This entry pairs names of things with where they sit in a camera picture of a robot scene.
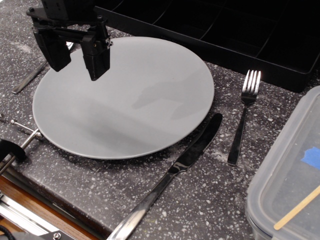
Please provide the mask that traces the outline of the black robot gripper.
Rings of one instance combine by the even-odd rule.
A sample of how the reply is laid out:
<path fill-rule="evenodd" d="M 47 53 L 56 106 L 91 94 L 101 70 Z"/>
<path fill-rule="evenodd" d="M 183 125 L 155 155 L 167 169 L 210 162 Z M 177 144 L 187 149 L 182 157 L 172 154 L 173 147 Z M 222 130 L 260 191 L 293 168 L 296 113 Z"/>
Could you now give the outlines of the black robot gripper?
<path fill-rule="evenodd" d="M 92 81 L 110 69 L 111 38 L 106 19 L 98 15 L 94 0 L 43 0 L 30 7 L 33 35 L 45 59 L 59 72 L 71 62 L 67 41 L 80 42 L 85 66 Z"/>

